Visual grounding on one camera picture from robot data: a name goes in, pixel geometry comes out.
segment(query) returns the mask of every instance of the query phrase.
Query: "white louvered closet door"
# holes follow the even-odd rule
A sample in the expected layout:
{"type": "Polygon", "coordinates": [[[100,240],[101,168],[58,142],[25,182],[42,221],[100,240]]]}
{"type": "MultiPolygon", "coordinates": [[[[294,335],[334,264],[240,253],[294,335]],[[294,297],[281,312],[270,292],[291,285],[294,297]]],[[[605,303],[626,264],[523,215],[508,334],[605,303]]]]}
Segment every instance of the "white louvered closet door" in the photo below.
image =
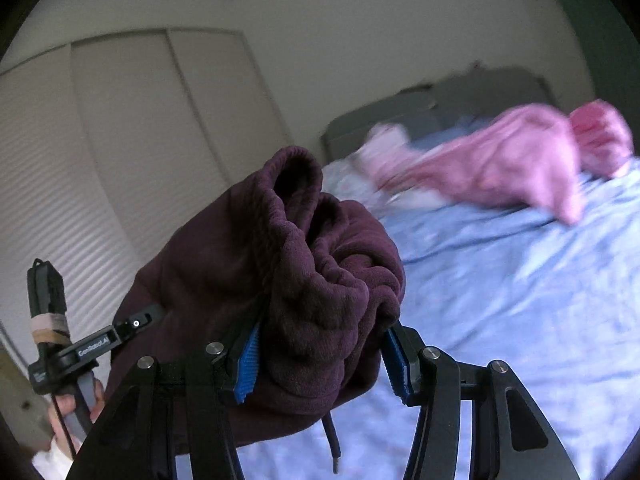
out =
{"type": "Polygon", "coordinates": [[[34,258],[62,273],[80,339],[180,225],[286,144],[237,34],[109,36],[1,75],[0,322],[14,360],[36,358],[34,258]]]}

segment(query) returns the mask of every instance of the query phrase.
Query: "blue bed sheet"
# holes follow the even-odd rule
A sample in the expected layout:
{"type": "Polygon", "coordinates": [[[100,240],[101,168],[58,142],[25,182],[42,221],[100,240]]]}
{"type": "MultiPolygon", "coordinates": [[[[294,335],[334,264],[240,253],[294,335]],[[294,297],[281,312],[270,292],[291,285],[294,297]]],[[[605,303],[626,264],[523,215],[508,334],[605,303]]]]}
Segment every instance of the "blue bed sheet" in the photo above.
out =
{"type": "MultiPolygon", "coordinates": [[[[582,480],[610,471],[640,427],[640,164],[584,176],[574,227],[531,208],[469,205],[381,218],[406,270],[401,320],[455,359],[507,361],[567,448],[582,480]]],[[[457,479],[468,478],[463,403],[457,479]]],[[[334,410],[342,480],[402,478],[418,408],[382,368],[376,386],[334,410]]],[[[250,480],[335,478],[320,424],[239,450],[250,480]]]]}

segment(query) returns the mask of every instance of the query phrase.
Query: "white sleeve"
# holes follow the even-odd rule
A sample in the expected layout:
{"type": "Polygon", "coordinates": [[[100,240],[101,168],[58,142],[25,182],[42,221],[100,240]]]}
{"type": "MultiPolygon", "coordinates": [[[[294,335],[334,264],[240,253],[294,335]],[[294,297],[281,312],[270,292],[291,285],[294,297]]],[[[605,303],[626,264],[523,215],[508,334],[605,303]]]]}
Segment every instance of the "white sleeve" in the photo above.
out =
{"type": "Polygon", "coordinates": [[[31,463],[44,480],[65,480],[73,462],[60,451],[54,438],[51,448],[48,451],[37,452],[31,463]]]}

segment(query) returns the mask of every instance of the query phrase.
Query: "white wall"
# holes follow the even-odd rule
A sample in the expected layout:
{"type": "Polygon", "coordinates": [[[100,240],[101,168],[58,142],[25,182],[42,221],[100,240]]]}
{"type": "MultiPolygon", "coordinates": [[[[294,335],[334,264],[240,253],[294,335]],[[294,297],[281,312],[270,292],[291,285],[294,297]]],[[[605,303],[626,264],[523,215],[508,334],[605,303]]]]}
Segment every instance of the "white wall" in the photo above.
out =
{"type": "Polygon", "coordinates": [[[236,16],[294,137],[424,78],[520,64],[570,110],[593,95],[555,0],[241,0],[236,16]]]}
{"type": "Polygon", "coordinates": [[[179,25],[244,30],[296,142],[317,154],[335,116],[475,60],[545,76],[565,110],[593,96],[556,0],[43,0],[0,69],[95,34],[179,25]]]}

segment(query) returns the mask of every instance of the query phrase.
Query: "black bracket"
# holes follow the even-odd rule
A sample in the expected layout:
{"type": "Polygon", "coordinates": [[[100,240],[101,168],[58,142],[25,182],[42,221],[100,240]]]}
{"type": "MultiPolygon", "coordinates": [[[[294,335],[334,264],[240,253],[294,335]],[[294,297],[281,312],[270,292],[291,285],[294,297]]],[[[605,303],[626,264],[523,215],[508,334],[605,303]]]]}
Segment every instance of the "black bracket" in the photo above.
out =
{"type": "Polygon", "coordinates": [[[66,346],[28,367],[33,391],[39,395],[56,394],[79,376],[97,367],[96,359],[117,348],[137,333],[162,319],[164,309],[155,303],[120,323],[106,326],[97,332],[66,346]]]}
{"type": "Polygon", "coordinates": [[[220,383],[207,351],[160,364],[140,358],[105,406],[67,480],[175,480],[174,402],[186,402],[194,480],[243,480],[220,383]]]}
{"type": "Polygon", "coordinates": [[[397,322],[383,358],[397,396],[420,406],[404,480],[452,480],[460,401],[473,402],[471,480],[579,480],[553,428],[511,367],[459,363],[397,322]]]}

